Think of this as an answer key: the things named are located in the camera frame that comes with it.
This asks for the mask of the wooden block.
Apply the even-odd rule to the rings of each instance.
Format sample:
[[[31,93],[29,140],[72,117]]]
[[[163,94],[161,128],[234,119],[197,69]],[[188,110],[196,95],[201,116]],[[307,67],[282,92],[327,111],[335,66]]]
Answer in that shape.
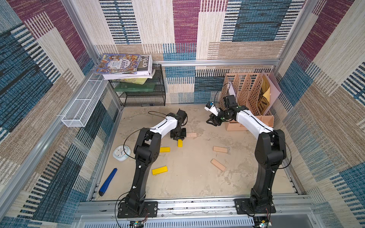
[[[192,137],[192,138],[195,138],[195,137],[197,137],[197,133],[187,133],[187,134],[186,134],[186,137]]]
[[[227,153],[228,149],[225,147],[218,147],[218,146],[214,146],[213,147],[213,151],[218,152],[218,153]]]
[[[216,159],[212,159],[211,164],[214,165],[216,168],[218,168],[222,172],[224,172],[226,170],[226,167],[223,164],[221,164],[219,161],[217,161]]]

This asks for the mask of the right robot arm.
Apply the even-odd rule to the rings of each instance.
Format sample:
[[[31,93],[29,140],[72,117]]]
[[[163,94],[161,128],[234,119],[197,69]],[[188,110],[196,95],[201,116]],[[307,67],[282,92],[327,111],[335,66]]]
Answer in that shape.
[[[235,96],[223,98],[225,109],[208,102],[205,110],[211,112],[206,121],[213,126],[220,126],[229,120],[235,120],[249,130],[257,139],[254,155],[258,162],[256,182],[251,189],[249,198],[235,199],[238,214],[253,217],[255,214],[276,212],[272,201],[272,186],[277,170],[287,157],[285,134],[275,130],[259,120],[246,106],[240,106],[235,101]]]

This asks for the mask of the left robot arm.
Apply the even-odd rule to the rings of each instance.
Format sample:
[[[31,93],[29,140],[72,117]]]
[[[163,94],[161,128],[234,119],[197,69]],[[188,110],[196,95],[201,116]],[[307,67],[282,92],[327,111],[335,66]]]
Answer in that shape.
[[[141,215],[145,209],[146,184],[152,164],[160,154],[161,140],[167,134],[173,140],[183,140],[186,137],[188,115],[179,109],[177,113],[163,116],[163,121],[151,128],[141,128],[135,147],[134,160],[136,169],[132,187],[125,198],[126,208],[136,215]]]

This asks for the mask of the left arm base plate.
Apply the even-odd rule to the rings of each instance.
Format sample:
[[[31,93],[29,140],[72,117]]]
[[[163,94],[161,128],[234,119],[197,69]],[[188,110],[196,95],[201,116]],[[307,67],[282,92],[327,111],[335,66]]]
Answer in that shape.
[[[122,202],[117,209],[118,219],[134,219],[134,218],[156,218],[158,213],[157,201],[145,201],[142,207],[134,211],[127,203]]]

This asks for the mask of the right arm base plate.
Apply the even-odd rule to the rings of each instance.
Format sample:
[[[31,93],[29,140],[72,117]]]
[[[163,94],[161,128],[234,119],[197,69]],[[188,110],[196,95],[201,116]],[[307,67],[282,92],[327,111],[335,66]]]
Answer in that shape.
[[[274,214],[277,212],[271,200],[259,202],[250,198],[239,198],[235,199],[234,203],[237,214],[246,214],[251,217],[256,214]]]

